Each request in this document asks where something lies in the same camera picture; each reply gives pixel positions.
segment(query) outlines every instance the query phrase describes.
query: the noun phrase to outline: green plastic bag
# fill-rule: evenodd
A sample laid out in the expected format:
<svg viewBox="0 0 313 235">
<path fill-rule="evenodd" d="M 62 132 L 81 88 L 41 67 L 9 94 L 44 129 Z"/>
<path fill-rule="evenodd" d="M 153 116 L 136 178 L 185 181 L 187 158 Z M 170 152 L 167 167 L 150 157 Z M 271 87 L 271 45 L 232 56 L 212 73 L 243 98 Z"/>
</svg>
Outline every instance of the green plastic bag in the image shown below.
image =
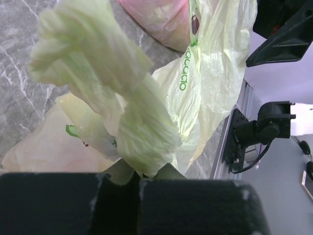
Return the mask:
<svg viewBox="0 0 313 235">
<path fill-rule="evenodd" d="M 64 0 L 40 15 L 29 72 L 68 84 L 139 174 L 153 177 L 166 163 L 184 173 L 237 101 L 256 6 L 190 0 L 191 45 L 151 76 L 151 61 L 122 32 L 108 0 Z M 104 151 L 88 120 L 70 119 L 79 138 Z"/>
</svg>

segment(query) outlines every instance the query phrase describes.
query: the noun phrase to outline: green logo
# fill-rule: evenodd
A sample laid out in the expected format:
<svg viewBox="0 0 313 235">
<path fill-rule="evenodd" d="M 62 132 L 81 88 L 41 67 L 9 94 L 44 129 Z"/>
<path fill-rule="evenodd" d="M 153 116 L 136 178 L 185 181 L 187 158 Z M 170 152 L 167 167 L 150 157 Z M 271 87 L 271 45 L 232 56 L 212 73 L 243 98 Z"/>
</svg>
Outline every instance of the green logo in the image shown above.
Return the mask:
<svg viewBox="0 0 313 235">
<path fill-rule="evenodd" d="M 185 53 L 184 68 L 182 69 L 182 75 L 180 78 L 179 89 L 181 91 L 184 91 L 187 88 L 190 57 L 191 57 L 191 52 L 190 52 L 190 48 L 188 47 Z"/>
</svg>

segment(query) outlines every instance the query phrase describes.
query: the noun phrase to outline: mounting plate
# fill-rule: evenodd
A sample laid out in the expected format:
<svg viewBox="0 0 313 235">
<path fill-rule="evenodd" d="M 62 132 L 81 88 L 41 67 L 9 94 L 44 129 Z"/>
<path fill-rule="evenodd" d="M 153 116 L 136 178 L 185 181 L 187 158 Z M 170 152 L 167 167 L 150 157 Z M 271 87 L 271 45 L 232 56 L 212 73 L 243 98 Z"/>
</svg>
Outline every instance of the mounting plate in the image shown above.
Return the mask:
<svg viewBox="0 0 313 235">
<path fill-rule="evenodd" d="M 235 136 L 237 125 L 248 122 L 248 119 L 239 109 L 233 111 L 229 131 L 227 133 L 225 149 L 223 152 L 223 161 L 229 165 L 229 171 L 237 171 L 243 168 L 246 149 L 242 148 Z"/>
</svg>

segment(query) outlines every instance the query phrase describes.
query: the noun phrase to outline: white wall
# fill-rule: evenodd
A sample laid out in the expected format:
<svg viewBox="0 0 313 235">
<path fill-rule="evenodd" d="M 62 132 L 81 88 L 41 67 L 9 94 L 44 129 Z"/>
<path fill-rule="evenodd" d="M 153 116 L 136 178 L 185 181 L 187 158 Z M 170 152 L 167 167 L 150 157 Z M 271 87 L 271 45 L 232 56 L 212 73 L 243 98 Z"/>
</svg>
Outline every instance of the white wall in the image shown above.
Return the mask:
<svg viewBox="0 0 313 235">
<path fill-rule="evenodd" d="M 251 52 L 264 41 L 263 37 L 252 33 Z M 313 45 L 298 62 L 266 64 L 247 68 L 245 80 L 262 103 L 291 101 L 313 104 Z M 307 141 L 313 151 L 313 135 L 297 138 L 300 141 Z"/>
</svg>

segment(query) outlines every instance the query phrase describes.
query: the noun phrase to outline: marble surface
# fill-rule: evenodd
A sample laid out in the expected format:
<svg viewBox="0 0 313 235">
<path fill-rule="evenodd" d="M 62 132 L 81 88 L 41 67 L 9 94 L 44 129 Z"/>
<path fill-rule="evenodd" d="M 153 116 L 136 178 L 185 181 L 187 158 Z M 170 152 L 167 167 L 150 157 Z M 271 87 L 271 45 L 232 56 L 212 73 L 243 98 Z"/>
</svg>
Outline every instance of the marble surface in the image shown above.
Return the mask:
<svg viewBox="0 0 313 235">
<path fill-rule="evenodd" d="M 117 22 L 127 36 L 154 62 L 155 69 L 181 56 L 149 36 L 119 5 L 111 0 Z M 56 97 L 69 91 L 35 83 L 27 73 L 29 54 L 37 41 L 39 13 L 56 0 L 0 1 L 0 161 L 15 144 L 41 123 Z M 188 171 L 190 178 L 206 178 L 212 167 L 222 125 L 208 143 L 206 152 Z"/>
</svg>

